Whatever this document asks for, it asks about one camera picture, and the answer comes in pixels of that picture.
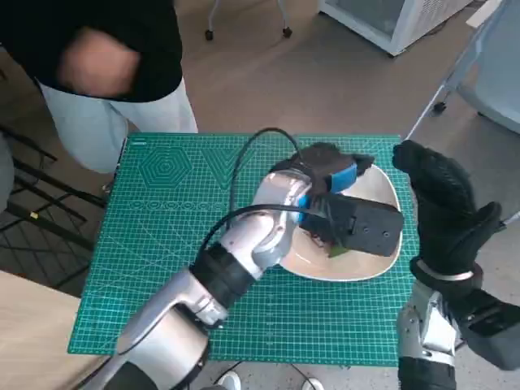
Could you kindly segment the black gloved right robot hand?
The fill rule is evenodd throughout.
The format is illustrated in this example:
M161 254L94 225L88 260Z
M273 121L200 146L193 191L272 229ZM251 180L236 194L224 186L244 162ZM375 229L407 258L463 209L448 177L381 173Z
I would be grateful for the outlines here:
M478 208L466 171L452 158L411 140L393 149L417 202L419 251L411 269L455 280L475 272L481 247L501 225L501 204Z

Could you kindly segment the black left robot hand, blue tape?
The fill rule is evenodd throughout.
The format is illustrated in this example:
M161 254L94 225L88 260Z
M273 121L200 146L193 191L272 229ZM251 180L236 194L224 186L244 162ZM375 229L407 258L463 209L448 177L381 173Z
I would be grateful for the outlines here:
M316 142L301 151L303 164L312 173L313 195L340 193L350 188L375 160L368 154L346 154L327 142Z

